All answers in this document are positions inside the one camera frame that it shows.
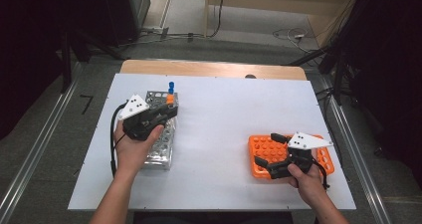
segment hand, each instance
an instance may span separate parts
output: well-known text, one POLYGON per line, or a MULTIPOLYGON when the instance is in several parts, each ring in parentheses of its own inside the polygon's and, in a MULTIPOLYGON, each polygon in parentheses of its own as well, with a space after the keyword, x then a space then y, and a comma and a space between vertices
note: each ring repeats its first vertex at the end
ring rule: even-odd
POLYGON ((320 199, 326 196, 321 184, 319 168, 316 165, 313 164, 308 173, 303 173, 295 164, 290 164, 288 171, 292 175, 289 183, 299 190, 302 199, 310 207, 315 207, 320 202, 320 199))
POLYGON ((115 150, 117 153, 116 174, 123 173, 134 177, 145 163, 149 150, 158 140, 163 129, 163 125, 158 125, 152 130, 146 141, 133 140, 124 135, 123 121, 119 120, 114 131, 114 143, 116 143, 115 150))

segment wooden table edge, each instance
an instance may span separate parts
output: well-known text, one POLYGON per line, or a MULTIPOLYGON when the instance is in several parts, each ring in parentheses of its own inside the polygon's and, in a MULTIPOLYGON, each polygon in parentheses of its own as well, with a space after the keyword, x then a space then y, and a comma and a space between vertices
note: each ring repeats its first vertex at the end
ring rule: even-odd
POLYGON ((172 60, 127 60, 121 65, 122 74, 167 76, 245 78, 307 81, 304 69, 278 65, 253 65, 222 62, 192 62, 172 60))

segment gray carpet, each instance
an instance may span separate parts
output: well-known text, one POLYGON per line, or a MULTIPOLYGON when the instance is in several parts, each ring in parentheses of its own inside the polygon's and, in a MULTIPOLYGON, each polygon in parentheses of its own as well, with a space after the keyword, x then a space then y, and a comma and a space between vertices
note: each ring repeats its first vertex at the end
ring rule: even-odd
MULTIPOLYGON (((194 40, 192 43, 186 40, 172 40, 130 45, 118 50, 132 59, 218 61, 265 65, 287 64, 303 55, 302 51, 293 48, 209 40, 194 40)), ((118 73, 121 63, 122 61, 113 60, 108 55, 95 51, 90 63, 84 64, 84 72, 76 90, 9 223, 86 223, 89 221, 91 212, 71 212, 67 210, 67 206, 113 75, 118 73), (82 112, 86 107, 87 99, 81 98, 81 95, 94 97, 85 114, 82 112)), ((315 90, 322 90, 323 86, 316 68, 310 65, 303 65, 303 67, 315 90)), ((44 125, 59 96, 60 89, 61 78, 58 78, 28 110, 15 130, 0 141, 0 164, 7 167, 0 169, 2 194, 19 170, 44 125)), ((374 156, 372 151, 378 144, 369 132, 361 111, 352 108, 348 98, 344 98, 343 107, 381 195, 389 197, 386 198, 386 206, 393 223, 419 223, 419 220, 422 220, 422 203, 417 197, 422 196, 422 192, 412 179, 409 169, 400 162, 374 156)), ((351 223, 375 223, 360 180, 331 112, 328 112, 328 120, 340 146, 343 170, 350 179, 349 187, 357 205, 357 210, 343 213, 351 223)), ((295 223, 314 222, 314 216, 310 211, 294 211, 293 215, 295 223)))

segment metal rail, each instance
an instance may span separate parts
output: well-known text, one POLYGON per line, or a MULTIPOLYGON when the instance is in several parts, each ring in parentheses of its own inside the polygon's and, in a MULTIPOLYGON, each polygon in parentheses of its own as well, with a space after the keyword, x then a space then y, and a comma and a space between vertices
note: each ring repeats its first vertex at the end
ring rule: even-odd
POLYGON ((60 118, 62 117, 62 114, 65 111, 69 100, 72 97, 83 69, 84 68, 81 63, 76 63, 73 70, 74 80, 70 84, 68 90, 59 96, 52 112, 50 113, 46 123, 43 126, 43 129, 35 140, 33 147, 28 153, 24 163, 14 177, 13 181, 10 183, 0 205, 0 224, 6 224, 9 222, 9 219, 11 218, 13 211, 19 202, 19 199, 24 193, 25 188, 29 183, 32 174, 34 173, 35 168, 37 167, 37 164, 40 161, 52 134, 60 118))
MULTIPOLYGON (((330 80, 327 77, 321 79, 325 88, 332 87, 330 80)), ((366 162, 362 154, 360 153, 359 147, 357 146, 354 135, 344 115, 343 108, 339 107, 333 99, 330 100, 330 106, 334 113, 337 124, 340 128, 341 134, 344 138, 344 142, 350 154, 353 165, 356 169, 357 176, 360 179, 360 183, 362 184, 363 191, 365 192, 365 196, 375 217, 376 223, 392 223, 388 212, 384 206, 382 198, 378 192, 378 188, 376 187, 375 181, 373 180, 372 175, 370 174, 370 171, 366 165, 366 162)))

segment transparent box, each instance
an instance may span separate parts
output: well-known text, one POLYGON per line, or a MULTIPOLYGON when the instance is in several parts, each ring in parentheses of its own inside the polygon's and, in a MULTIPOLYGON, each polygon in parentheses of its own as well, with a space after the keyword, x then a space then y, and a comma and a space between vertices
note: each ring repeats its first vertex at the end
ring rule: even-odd
MULTIPOLYGON (((166 104, 167 92, 147 92, 145 101, 150 105, 151 109, 166 104)), ((174 93, 174 104, 179 105, 177 93, 174 93)), ((143 168, 169 170, 171 166, 171 155, 173 151, 173 139, 176 132, 176 118, 169 119, 165 125, 165 129, 159 137, 158 141, 149 151, 143 168)))

